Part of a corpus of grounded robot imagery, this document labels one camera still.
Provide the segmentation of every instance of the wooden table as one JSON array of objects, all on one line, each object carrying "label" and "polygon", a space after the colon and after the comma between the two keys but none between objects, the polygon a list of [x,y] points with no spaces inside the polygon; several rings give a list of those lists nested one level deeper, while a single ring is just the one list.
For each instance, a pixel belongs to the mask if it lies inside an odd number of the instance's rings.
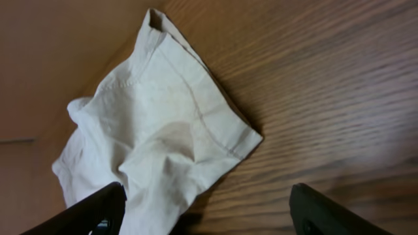
[{"label": "wooden table", "polygon": [[175,232],[294,234],[304,182],[418,231],[418,1],[172,0],[163,10],[265,137]]}]

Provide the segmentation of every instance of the wooden surface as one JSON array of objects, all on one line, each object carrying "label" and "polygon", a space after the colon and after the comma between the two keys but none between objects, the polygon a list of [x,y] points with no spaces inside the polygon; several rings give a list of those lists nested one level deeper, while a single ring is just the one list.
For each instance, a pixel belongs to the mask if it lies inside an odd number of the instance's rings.
[{"label": "wooden surface", "polygon": [[40,138],[163,1],[1,1],[0,142]]},{"label": "wooden surface", "polygon": [[164,11],[265,137],[177,233],[294,234],[304,182],[418,231],[418,1],[171,0]]}]

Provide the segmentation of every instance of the black object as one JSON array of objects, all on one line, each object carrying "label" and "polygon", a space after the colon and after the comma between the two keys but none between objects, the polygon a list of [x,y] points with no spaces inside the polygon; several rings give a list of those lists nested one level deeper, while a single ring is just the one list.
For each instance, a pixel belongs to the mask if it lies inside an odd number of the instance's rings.
[{"label": "black object", "polygon": [[125,215],[126,194],[113,182],[22,235],[116,235]]},{"label": "black object", "polygon": [[289,204],[298,235],[390,234],[304,183],[293,186]]}]

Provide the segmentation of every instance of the towel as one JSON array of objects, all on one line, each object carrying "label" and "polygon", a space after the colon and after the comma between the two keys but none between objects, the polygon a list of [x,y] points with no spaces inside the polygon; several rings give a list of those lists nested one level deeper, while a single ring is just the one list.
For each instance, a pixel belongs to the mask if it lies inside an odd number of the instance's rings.
[{"label": "towel", "polygon": [[168,234],[196,196],[262,140],[231,109],[177,28],[154,9],[130,57],[93,97],[67,109],[78,127],[52,165],[65,203],[120,182],[127,195],[120,234]]}]

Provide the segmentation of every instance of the brown background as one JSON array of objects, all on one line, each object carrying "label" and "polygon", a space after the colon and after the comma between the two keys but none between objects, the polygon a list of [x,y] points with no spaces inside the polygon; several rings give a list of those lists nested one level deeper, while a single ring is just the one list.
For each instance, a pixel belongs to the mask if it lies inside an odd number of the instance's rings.
[{"label": "brown background", "polygon": [[[7,65],[1,71],[9,73],[1,77],[1,107],[8,100],[1,122],[8,131],[1,132],[3,139],[35,138],[0,145],[0,232],[15,234],[64,209],[50,165],[74,129],[65,106],[91,94],[129,55],[144,6],[157,3],[7,4],[26,9],[17,12],[30,20],[0,23],[7,30],[19,26],[15,36],[2,35],[2,51],[4,42],[27,44],[8,46],[10,61],[1,56]],[[162,9],[265,137],[197,199],[175,232],[294,234],[289,193],[304,182],[389,232],[416,233],[418,2],[169,0]],[[13,19],[10,12],[0,17]],[[54,35],[59,22],[67,24],[54,37],[36,35],[43,25]],[[111,39],[99,42],[105,35]],[[25,53],[32,59],[17,56]],[[20,64],[17,77],[13,68]],[[12,75],[19,82],[6,79]],[[13,93],[14,87],[22,92]],[[39,112],[43,101],[51,104]],[[28,128],[12,128],[27,120]]]}]

